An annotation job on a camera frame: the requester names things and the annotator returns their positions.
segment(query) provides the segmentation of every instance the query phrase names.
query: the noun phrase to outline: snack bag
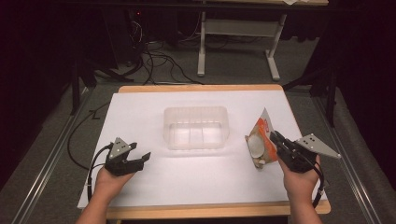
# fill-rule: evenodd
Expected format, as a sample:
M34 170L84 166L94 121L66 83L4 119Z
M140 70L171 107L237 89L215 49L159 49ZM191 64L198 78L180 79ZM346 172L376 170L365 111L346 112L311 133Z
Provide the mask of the snack bag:
M264 164L277 161L276 146L270 140L273 131L270 117L264 108L249 136L245 136L253 163L262 169Z

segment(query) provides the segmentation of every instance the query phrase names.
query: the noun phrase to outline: table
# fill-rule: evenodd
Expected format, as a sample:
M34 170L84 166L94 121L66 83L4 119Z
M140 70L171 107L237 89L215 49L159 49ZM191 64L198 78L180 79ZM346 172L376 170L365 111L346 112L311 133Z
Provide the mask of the table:
M214 3L253 3L253 4L286 4L283 0L208 0L203 1ZM297 5L306 6L327 6L327 0L311 0L309 2L298 1ZM278 21L240 21L240 20L218 20L207 19L203 11L201 15L201 45L198 54L198 76L205 75L205 35L247 35L247 36L265 36L272 37L273 44L270 49L265 50L265 58L270 67L272 79L274 81L280 80L280 75L277 71L274 54L280 35L282 34L285 25L287 14L282 14Z
M184 152L180 154L180 152L170 151L163 146L164 143L161 142L162 137L160 134L154 134L149 139L145 139L146 137L143 135L148 130L152 130L154 133L161 132L162 125L158 124L158 121L163 118L162 111L159 108L163 108L165 104L183 106L224 105L228 109L230 120L230 136L224 149L187 152L190 155L186 155L183 154ZM134 151L145 154L147 150L151 150L152 153L150 161L145 165L145 169L137 173L130 181L133 186L129 188L128 183L120 194L121 196L116 198L109 206L107 218L155 219L289 215L290 208L286 191L283 189L283 175L279 165L277 162L273 162L265 166L264 172L256 170L249 157L248 147L243 136L244 133L248 134L252 129L264 105L276 130L282 132L290 139L301 137L286 95L278 85L121 87L119 93L113 96L95 151L107 145L109 137L112 138L112 136L119 134L123 135L120 137L124 138L126 142L134 139L138 143L137 149ZM133 113L136 109L141 111L141 113ZM149 116L152 120L144 119L145 116ZM144 123L147 129L143 126L138 126L139 122ZM99 157L98 162L104 160L104 156L102 158ZM179 172L179 169L175 169L173 164L185 165L184 161L190 162L192 166L192 168L184 166L184 169L194 171L194 174L200 178L189 178L191 177L189 172ZM210 175L208 175L208 172L200 173L200 170L194 169L195 166L202 164L209 169L207 171L211 173ZM238 178L227 175L229 172L237 175ZM182 178L175 178L173 174L180 175ZM203 184L208 193L200 190L198 198L189 197L190 194L188 192L184 193L183 188L176 190L168 188L165 195L163 194L165 192L162 191L163 189L156 189L155 186L177 188L177 185L175 185L176 180L180 181L177 182L180 185L185 185L186 182L183 182L185 179L189 181L199 179L199 182L195 184L208 183L205 180L210 180L211 176L216 176L216 174L220 174L218 178L221 181L218 181L218 183L228 181L227 188L220 191L225 197L218 194L218 192L215 192L215 194L209 192L211 190L217 191L216 188L209 184ZM265 185L264 182L268 180L269 176L271 176L272 180L276 179L276 181L271 181L271 184ZM238 183L238 188L241 189L237 193L233 191L237 189L235 183ZM234 194L227 195L228 190L231 190L230 192ZM83 192L78 207L82 208L87 203L86 199L84 199L85 195L85 192ZM216 198L211 199L210 196L212 195L216 195ZM331 209L326 195L323 196L317 206L317 212L320 214L329 213Z

